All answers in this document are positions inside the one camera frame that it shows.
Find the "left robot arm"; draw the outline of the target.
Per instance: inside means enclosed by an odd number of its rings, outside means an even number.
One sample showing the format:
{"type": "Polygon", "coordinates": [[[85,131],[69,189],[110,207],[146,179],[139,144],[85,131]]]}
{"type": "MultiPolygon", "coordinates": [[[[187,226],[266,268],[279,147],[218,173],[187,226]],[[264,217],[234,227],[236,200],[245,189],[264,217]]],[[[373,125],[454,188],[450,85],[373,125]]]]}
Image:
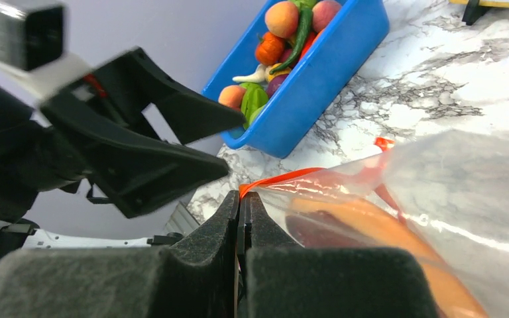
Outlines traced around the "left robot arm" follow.
{"type": "Polygon", "coordinates": [[[229,173],[188,144],[241,126],[243,114],[178,83],[142,48],[94,69],[70,59],[42,80],[49,127],[0,87],[0,259],[36,233],[24,216],[42,192],[87,180],[103,192],[89,202],[132,219],[229,173]]]}

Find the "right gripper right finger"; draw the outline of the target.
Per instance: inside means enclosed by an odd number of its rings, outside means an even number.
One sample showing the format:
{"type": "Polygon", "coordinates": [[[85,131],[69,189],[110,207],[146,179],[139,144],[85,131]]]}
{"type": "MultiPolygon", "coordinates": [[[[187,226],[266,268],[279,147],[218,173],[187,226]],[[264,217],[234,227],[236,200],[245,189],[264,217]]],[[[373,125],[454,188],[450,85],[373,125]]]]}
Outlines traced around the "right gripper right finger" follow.
{"type": "Polygon", "coordinates": [[[303,248],[268,215],[260,196],[241,200],[246,294],[241,317],[438,317],[418,262],[397,248],[303,248]]]}

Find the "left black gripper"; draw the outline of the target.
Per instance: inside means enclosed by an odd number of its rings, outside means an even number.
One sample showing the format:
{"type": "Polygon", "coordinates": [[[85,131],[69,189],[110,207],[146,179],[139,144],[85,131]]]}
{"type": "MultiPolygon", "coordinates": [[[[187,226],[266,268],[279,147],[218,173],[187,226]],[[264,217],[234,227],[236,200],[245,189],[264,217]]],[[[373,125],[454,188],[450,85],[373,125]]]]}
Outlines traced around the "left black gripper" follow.
{"type": "Polygon", "coordinates": [[[142,111],[156,106],[182,144],[245,123],[245,116],[172,79],[141,47],[96,67],[40,107],[88,180],[126,218],[226,176],[224,160],[158,139],[142,111]]]}

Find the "clear zip top bag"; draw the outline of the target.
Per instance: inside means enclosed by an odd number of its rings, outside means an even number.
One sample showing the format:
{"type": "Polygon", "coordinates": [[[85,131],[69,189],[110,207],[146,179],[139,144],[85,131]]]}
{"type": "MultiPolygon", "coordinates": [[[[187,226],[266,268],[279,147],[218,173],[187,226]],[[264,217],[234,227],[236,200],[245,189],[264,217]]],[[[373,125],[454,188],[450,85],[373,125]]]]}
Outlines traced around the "clear zip top bag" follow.
{"type": "Polygon", "coordinates": [[[509,131],[450,130],[397,144],[377,138],[365,158],[305,168],[243,184],[301,246],[376,248],[369,238],[319,211],[290,210],[293,199],[365,199],[430,245],[488,317],[509,317],[509,131]]]}

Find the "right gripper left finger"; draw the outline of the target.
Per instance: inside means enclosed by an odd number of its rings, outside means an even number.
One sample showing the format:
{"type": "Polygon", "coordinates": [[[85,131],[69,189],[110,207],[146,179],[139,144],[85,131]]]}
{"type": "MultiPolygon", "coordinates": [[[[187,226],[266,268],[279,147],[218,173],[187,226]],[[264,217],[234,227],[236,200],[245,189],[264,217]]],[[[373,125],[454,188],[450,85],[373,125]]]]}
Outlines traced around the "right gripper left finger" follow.
{"type": "Polygon", "coordinates": [[[233,317],[239,194],[172,246],[19,250],[0,261],[0,317],[233,317]]]}

